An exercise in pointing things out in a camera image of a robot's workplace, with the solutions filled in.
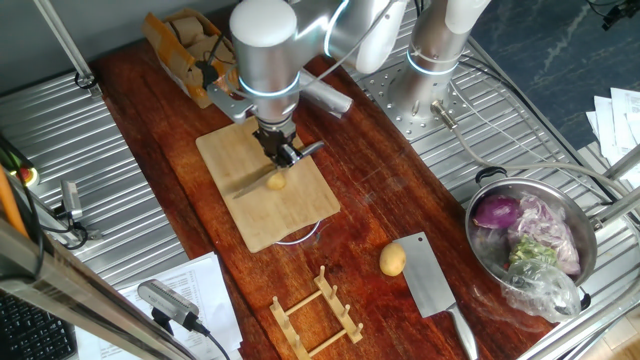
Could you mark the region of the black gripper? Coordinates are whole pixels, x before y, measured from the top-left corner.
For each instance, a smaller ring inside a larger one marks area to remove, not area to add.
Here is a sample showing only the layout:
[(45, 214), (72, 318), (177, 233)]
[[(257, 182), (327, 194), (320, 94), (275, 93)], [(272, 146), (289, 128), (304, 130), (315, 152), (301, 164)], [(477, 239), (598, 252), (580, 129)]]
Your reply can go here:
[(278, 126), (259, 122), (253, 136), (276, 168), (293, 166), (301, 159), (300, 152), (292, 146), (296, 137), (296, 125), (293, 122)]

